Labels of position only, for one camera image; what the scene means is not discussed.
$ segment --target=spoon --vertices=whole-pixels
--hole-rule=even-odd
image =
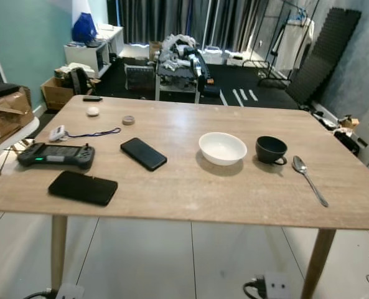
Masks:
[[[324,197],[322,196],[322,194],[320,193],[320,191],[318,191],[318,189],[314,186],[313,182],[311,181],[311,178],[309,177],[309,175],[307,174],[307,166],[306,164],[304,164],[304,162],[302,161],[302,159],[300,159],[300,157],[298,156],[294,156],[294,161],[292,163],[292,167],[298,172],[303,174],[303,176],[307,179],[307,181],[309,182],[311,188],[313,189],[315,195],[317,196],[318,200],[320,201],[320,203],[324,206],[324,207],[328,207],[328,202],[324,199]]]

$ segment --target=black cup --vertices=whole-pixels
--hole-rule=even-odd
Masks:
[[[256,141],[256,154],[258,155],[258,159],[266,164],[274,163],[277,165],[285,165],[287,161],[284,155],[287,149],[288,147],[285,143],[274,137],[262,136]]]

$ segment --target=power outlet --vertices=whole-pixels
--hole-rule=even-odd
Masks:
[[[55,299],[82,299],[85,288],[80,285],[72,285],[70,283],[64,283],[58,291]]]
[[[291,299],[288,280],[284,274],[267,272],[264,281],[268,299]]]

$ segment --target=white cabinet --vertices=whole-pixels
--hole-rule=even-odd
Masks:
[[[95,78],[100,78],[111,66],[110,53],[119,53],[123,49],[123,27],[113,30],[98,29],[96,36],[102,43],[97,48],[64,46],[67,64],[77,62],[89,65],[95,71]]]

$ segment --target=stool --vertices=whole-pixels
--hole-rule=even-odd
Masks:
[[[25,145],[29,145],[28,141],[25,140],[25,137],[34,132],[39,126],[39,119],[35,117],[28,125],[23,127],[18,132],[11,135],[8,139],[3,141],[0,144],[0,151],[11,148],[16,154],[18,154],[18,150],[15,148],[15,144],[22,140]]]

